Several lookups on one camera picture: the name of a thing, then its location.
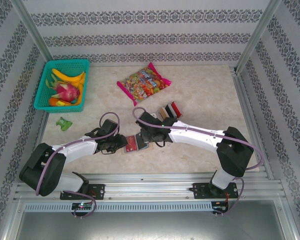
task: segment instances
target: marble floor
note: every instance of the marble floor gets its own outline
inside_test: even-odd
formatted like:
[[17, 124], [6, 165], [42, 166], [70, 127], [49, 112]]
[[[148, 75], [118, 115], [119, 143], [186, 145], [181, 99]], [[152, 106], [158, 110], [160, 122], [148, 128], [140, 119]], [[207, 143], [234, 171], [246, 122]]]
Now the marble floor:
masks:
[[[65, 144], [79, 139], [99, 126], [105, 112], [115, 112], [120, 117], [120, 133], [130, 136], [140, 127], [132, 116], [133, 102], [116, 85], [117, 81], [139, 71], [140, 66], [91, 67], [84, 110], [76, 113], [49, 115], [42, 142], [49, 145]], [[236, 89], [227, 65], [156, 66], [163, 78], [172, 84], [139, 103], [149, 113], [176, 101], [183, 113], [184, 123], [212, 130], [235, 127], [250, 141]], [[56, 121], [63, 117], [72, 121], [65, 132]], [[249, 165], [257, 163], [255, 155]], [[164, 148], [102, 155], [97, 153], [71, 162], [65, 172], [81, 174], [142, 174], [142, 173], [207, 173], [220, 167], [218, 156], [212, 152], [182, 143], [167, 143]]]

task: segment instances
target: green toy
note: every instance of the green toy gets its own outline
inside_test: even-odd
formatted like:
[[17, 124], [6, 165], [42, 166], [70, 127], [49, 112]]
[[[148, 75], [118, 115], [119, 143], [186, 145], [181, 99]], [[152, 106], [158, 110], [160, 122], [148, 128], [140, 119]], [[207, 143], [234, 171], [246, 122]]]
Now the green toy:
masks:
[[56, 122], [56, 125], [60, 125], [61, 130], [66, 131], [68, 128], [71, 127], [72, 122], [65, 120], [63, 117], [60, 117], [59, 121]]

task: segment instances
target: patterned wallpaper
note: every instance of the patterned wallpaper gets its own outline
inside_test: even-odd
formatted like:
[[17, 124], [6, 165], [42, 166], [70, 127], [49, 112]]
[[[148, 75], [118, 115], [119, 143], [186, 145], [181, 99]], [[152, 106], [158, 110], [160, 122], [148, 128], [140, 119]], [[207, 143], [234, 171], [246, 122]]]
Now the patterned wallpaper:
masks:
[[283, 0], [241, 73], [300, 232], [300, 0]]
[[0, 0], [0, 227], [43, 119], [33, 105], [44, 64], [10, 1]]
[[234, 67], [269, 0], [25, 0], [55, 59]]

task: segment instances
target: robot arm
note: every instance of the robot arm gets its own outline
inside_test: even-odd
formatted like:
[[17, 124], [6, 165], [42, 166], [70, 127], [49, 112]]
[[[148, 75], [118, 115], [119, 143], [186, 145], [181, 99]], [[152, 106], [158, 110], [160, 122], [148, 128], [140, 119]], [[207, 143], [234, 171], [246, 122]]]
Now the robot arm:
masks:
[[[227, 188], [229, 183], [235, 177], [242, 177], [245, 173], [250, 158], [254, 149], [231, 140], [226, 140], [218, 136], [227, 136], [234, 139], [248, 142], [244, 136], [234, 127], [229, 127], [226, 131], [210, 130], [196, 126], [185, 124], [174, 118], [165, 118], [162, 122], [154, 118], [146, 111], [139, 117], [140, 120], [159, 126], [170, 127], [184, 127], [185, 129], [168, 129], [156, 128], [143, 124], [139, 121], [136, 123], [141, 127], [141, 136], [144, 142], [170, 142], [170, 143], [184, 143], [197, 146], [199, 148], [207, 149], [218, 155], [221, 168], [213, 175], [209, 188], [211, 192], [220, 192]], [[187, 129], [197, 129], [205, 132], [210, 132], [213, 135], [204, 134]]]
[[[111, 135], [101, 140], [89, 140], [110, 134], [116, 129], [117, 125], [118, 124], [114, 121], [107, 119], [101, 128], [96, 128], [81, 137], [79, 139], [82, 140], [81, 142], [79, 141], [64, 147], [64, 149], [54, 155], [44, 175], [39, 194], [43, 197], [53, 191], [72, 191], [86, 194], [89, 181], [76, 172], [62, 173], [63, 168], [65, 165], [81, 157], [93, 155], [98, 152], [103, 153], [103, 151], [106, 151], [106, 154], [113, 154], [116, 150], [127, 145], [128, 143], [125, 136], [121, 134]], [[20, 180], [36, 190], [44, 169], [44, 164], [47, 163], [49, 157], [57, 149], [64, 145], [65, 144], [49, 146], [46, 143], [39, 144], [22, 168], [19, 174]]]

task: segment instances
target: candy bag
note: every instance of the candy bag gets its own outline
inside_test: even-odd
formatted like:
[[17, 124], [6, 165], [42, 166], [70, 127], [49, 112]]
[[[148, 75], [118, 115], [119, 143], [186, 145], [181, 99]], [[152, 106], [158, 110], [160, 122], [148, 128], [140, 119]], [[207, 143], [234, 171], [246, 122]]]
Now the candy bag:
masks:
[[151, 95], [170, 86], [171, 81], [162, 78], [150, 62], [145, 68], [130, 75], [123, 81], [117, 81], [116, 84], [133, 100], [133, 104], [137, 105]]

